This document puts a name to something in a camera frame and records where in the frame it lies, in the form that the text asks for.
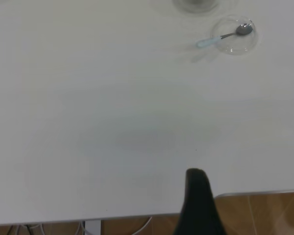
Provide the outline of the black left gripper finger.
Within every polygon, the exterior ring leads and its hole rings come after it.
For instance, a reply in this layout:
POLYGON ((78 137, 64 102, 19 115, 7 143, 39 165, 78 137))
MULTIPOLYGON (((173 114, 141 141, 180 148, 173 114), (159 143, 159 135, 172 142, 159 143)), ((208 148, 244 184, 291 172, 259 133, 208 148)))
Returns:
POLYGON ((225 235, 206 173, 197 168, 186 171, 184 203, 175 235, 225 235))

